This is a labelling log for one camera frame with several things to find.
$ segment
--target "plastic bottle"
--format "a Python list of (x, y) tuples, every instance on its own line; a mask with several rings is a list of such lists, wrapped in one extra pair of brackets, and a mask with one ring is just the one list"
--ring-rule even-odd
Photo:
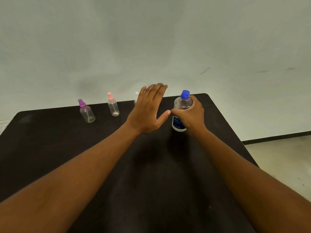
[(138, 100), (139, 92), (135, 92), (135, 99), (134, 99), (134, 104), (136, 105), (137, 100)]
[(110, 92), (108, 92), (108, 105), (112, 116), (118, 116), (120, 114), (117, 101)]
[(82, 99), (78, 100), (80, 104), (80, 113), (84, 117), (87, 123), (91, 123), (95, 121), (95, 115), (93, 114), (92, 109), (83, 102)]
[[(187, 90), (183, 90), (180, 97), (176, 98), (174, 101), (174, 109), (186, 110), (192, 106), (192, 100), (189, 98), (190, 92)], [(185, 126), (182, 124), (180, 119), (176, 116), (173, 116), (172, 127), (177, 132), (184, 132), (187, 130)]]

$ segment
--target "dark tabletop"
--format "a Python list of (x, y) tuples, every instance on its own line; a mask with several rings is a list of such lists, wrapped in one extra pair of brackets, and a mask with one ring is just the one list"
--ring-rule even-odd
[[(257, 165), (210, 97), (196, 97), (206, 127)], [(175, 99), (163, 98), (158, 115)], [(117, 130), (134, 102), (118, 105), (117, 117), (90, 105), (91, 124), (79, 106), (16, 114), (0, 136), (0, 202)], [(197, 141), (171, 123), (133, 142), (69, 232), (254, 232)]]

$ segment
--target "bottle with blue cap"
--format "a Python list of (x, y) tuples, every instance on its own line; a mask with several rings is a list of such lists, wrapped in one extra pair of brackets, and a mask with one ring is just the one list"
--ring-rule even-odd
[[(187, 90), (183, 90), (180, 97), (178, 97), (174, 101), (174, 109), (186, 110), (192, 106), (192, 100), (189, 98), (190, 92)], [(187, 130), (185, 126), (182, 124), (180, 119), (176, 116), (173, 116), (172, 127), (175, 131), (184, 132)]]

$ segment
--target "blue label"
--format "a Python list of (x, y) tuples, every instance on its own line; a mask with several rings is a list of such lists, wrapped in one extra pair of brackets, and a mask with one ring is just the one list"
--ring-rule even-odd
[(180, 119), (175, 116), (173, 118), (173, 126), (176, 127), (177, 129), (185, 129), (185, 126), (180, 121)]

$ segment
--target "blue cap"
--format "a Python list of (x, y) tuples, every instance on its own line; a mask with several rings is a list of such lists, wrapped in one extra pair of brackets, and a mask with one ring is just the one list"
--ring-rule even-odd
[(190, 96), (190, 91), (183, 90), (183, 92), (182, 92), (181, 95), (180, 95), (180, 98), (181, 98), (183, 101), (187, 101), (187, 100), (189, 99), (189, 96)]

